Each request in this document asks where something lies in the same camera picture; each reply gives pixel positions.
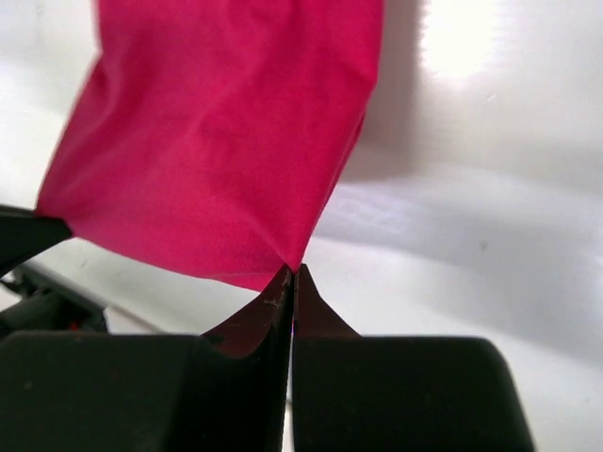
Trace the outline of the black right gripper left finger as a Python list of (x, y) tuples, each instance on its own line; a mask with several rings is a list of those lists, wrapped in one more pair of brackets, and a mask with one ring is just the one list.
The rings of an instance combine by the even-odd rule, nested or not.
[(293, 275), (202, 334), (1, 334), (5, 451), (278, 451)]

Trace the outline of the crimson red t shirt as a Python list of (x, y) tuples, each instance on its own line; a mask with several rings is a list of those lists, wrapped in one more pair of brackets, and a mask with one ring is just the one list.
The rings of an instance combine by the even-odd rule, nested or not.
[(378, 78), (381, 1), (100, 1), (39, 192), (76, 237), (261, 290), (298, 268)]

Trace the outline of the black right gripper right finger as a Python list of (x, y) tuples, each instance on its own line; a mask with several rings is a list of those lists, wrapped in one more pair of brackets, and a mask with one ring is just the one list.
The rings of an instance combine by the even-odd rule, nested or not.
[(295, 278), (292, 432), (298, 451), (531, 451), (512, 373), (488, 340), (364, 336)]

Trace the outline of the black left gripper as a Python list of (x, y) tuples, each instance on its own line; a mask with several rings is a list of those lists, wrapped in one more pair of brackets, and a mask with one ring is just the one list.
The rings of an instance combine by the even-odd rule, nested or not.
[(1, 286), (19, 297), (15, 304), (1, 310), (2, 335), (16, 331), (109, 332), (104, 306), (33, 266), (20, 266), (72, 237), (62, 219), (1, 206), (1, 275), (16, 267), (11, 279), (1, 279)]

